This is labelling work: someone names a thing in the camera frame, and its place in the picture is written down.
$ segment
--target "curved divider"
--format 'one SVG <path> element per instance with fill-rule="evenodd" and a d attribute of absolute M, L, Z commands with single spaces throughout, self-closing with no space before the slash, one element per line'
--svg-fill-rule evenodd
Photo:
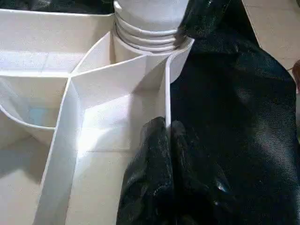
<path fill-rule="evenodd" d="M 50 145 L 67 79 L 0 77 L 0 110 L 40 142 Z"/>
<path fill-rule="evenodd" d="M 195 40 L 192 38 L 187 38 L 187 41 L 183 44 L 183 46 L 168 58 L 166 71 L 170 76 L 170 84 L 180 76 L 194 41 Z"/>
<path fill-rule="evenodd" d="M 146 63 L 147 56 L 139 56 L 69 79 L 34 225 L 114 224 L 123 172 L 140 130 L 166 116 L 163 77 L 155 87 L 141 85 Z M 103 206 L 93 213 L 98 202 Z"/>
<path fill-rule="evenodd" d="M 72 73 L 78 74 L 101 69 L 142 55 L 126 48 L 121 42 L 119 38 L 115 37 L 114 32 L 108 32 L 86 53 Z"/>

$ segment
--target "white plastic container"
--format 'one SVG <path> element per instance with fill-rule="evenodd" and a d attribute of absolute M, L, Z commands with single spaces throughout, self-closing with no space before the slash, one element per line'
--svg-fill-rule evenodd
<path fill-rule="evenodd" d="M 115 224 L 141 128 L 157 116 L 170 127 L 193 40 L 154 54 L 124 43 L 113 15 L 0 19 L 0 224 Z"/>

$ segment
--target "white tray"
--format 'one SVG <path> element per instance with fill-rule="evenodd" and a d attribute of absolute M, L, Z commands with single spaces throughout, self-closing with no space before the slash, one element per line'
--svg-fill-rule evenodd
<path fill-rule="evenodd" d="M 140 131 L 193 44 L 136 50 L 114 15 L 0 10 L 0 224 L 113 225 Z"/>

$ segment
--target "black plastic bag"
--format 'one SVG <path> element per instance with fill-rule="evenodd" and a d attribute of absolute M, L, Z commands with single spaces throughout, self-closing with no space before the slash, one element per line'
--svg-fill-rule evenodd
<path fill-rule="evenodd" d="M 189 0 L 182 21 L 183 30 L 190 37 L 206 37 L 221 22 L 231 0 Z"/>
<path fill-rule="evenodd" d="M 239 203 L 239 224 L 300 224 L 293 79 L 224 24 L 205 39 L 192 37 L 171 84 L 172 119 L 194 128 L 222 168 Z"/>

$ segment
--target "black glove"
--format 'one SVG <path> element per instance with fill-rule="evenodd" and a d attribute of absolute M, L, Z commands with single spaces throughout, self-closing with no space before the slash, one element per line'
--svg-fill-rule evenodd
<path fill-rule="evenodd" d="M 165 119 L 141 133 L 140 151 L 125 171 L 117 225 L 173 225 L 174 188 Z"/>
<path fill-rule="evenodd" d="M 235 224 L 236 199 L 222 168 L 178 121 L 172 123 L 172 157 L 179 224 Z"/>

